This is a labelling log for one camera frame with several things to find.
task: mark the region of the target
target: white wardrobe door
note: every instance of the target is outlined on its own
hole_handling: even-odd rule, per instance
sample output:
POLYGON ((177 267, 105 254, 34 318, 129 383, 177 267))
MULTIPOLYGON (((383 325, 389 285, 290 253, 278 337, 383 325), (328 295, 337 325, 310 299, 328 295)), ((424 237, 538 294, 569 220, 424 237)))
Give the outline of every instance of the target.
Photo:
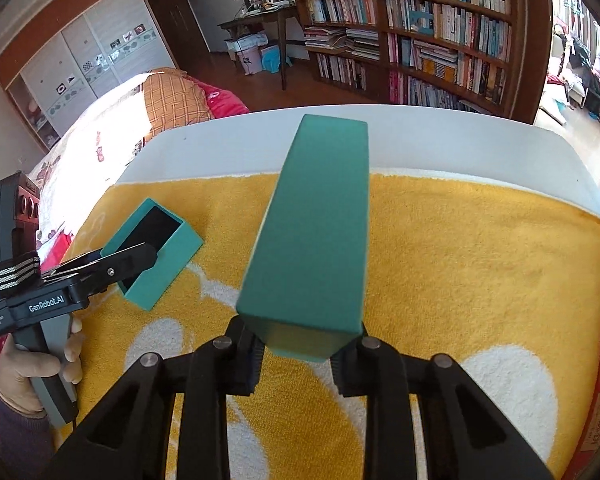
POLYGON ((174 66, 144 0, 100 0, 85 17, 121 81, 174 66))
POLYGON ((61 33, 31 58, 21 76, 60 136, 96 100, 61 33))
POLYGON ((62 36, 80 67, 86 82, 97 97, 102 97, 120 83, 111 69, 109 58, 84 19, 80 16, 62 31, 62 36))

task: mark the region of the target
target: orange plaid pillow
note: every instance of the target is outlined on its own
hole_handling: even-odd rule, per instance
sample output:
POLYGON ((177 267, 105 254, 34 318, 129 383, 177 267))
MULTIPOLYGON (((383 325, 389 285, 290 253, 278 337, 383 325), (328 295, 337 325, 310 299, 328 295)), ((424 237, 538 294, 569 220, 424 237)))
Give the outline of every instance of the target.
POLYGON ((164 130, 196 124, 214 118, 206 96, 195 82, 184 79, 186 72, 173 68, 153 71, 142 85, 146 113, 151 121, 151 130, 145 142, 164 130))

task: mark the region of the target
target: white table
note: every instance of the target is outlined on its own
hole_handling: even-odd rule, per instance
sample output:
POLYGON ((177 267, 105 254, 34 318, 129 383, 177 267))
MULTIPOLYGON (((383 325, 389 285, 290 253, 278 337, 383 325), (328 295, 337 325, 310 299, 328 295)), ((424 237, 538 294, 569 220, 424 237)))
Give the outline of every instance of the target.
POLYGON ((192 124, 153 139, 118 183, 277 173, 305 114, 367 122, 373 173, 528 189, 600 217, 600 190, 562 137, 501 118, 426 107, 286 108, 192 124))

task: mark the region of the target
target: hand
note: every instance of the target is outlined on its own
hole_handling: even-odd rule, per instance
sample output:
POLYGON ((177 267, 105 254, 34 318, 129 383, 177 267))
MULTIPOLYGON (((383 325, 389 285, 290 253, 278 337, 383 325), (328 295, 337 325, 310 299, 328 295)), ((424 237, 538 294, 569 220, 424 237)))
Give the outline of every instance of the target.
MULTIPOLYGON (((74 317, 71 335, 64 345, 64 356, 69 362, 62 370, 64 380, 73 384, 82 380, 80 352, 84 336, 80 334, 80 330, 82 322, 74 317)), ((42 418, 46 414, 29 378, 51 377, 60 371, 61 365, 57 357, 18 350, 9 334, 0 352, 0 398, 16 412, 42 418)))

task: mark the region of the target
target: sleeve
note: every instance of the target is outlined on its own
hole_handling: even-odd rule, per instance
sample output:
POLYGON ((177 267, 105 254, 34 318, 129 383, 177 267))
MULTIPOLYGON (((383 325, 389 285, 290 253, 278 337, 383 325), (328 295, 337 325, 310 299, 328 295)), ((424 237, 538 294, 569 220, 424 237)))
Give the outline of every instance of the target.
POLYGON ((39 477, 54 452, 46 417, 27 418, 0 399, 0 458, 15 480, 39 477))

